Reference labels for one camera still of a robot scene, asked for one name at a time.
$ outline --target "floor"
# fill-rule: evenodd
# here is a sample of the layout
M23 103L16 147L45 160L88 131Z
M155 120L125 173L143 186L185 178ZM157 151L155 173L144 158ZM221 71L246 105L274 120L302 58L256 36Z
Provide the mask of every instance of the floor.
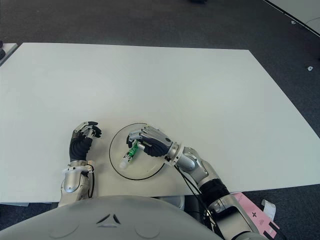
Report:
M263 0L1 0L0 39L249 49L320 136L320 38ZM320 185L245 194L276 204L288 239L320 239ZM0 229L50 208L1 205Z

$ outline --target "small electronic component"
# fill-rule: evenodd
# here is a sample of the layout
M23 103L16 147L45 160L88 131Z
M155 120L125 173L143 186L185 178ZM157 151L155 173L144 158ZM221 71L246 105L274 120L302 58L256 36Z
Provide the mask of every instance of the small electronic component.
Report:
M134 143L132 144L132 147L122 158L122 161L119 164L119 168L126 169L128 165L131 163L132 158L136 154L137 150L138 150L138 141L134 141Z

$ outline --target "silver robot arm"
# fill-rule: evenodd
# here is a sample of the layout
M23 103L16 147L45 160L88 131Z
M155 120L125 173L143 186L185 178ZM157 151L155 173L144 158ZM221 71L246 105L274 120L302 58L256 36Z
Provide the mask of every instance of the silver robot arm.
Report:
M236 198L229 193L213 167L197 151L173 142L159 129L147 125L130 132L127 144L137 140L140 149L150 156L164 158L171 166L189 174L201 192L201 198L214 218L218 232L225 240L266 238L259 231Z
M58 207L72 204L85 198L87 195L92 197L94 191L94 167L87 162L87 153L91 147L93 138L101 136L101 130L97 127L98 123L86 121L81 123L72 132L69 147L70 163L64 170L64 180L61 184L61 199ZM91 176L91 193L89 176Z

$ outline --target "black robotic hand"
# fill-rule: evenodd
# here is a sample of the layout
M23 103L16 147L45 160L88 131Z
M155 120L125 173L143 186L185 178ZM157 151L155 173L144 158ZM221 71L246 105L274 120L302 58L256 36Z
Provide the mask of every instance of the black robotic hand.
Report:
M93 137L100 138L101 130L95 121L85 121L75 128L69 147L70 162L75 160L86 161Z
M144 152L151 157L160 157L166 155L173 142L161 132L152 126L145 126L138 130L129 133L126 143L129 148L132 147L132 143L137 140L144 148Z

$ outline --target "clear glass plate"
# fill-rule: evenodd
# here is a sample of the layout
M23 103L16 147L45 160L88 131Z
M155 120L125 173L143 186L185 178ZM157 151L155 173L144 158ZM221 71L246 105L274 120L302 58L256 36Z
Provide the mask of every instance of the clear glass plate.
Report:
M129 150L126 143L128 134L144 126L146 126L145 123L133 123L125 126L115 134L111 141L109 148L111 165L118 174L126 179L143 180L150 178L164 166L165 159L163 157L152 157L138 149L127 168L122 169L119 167L122 158Z

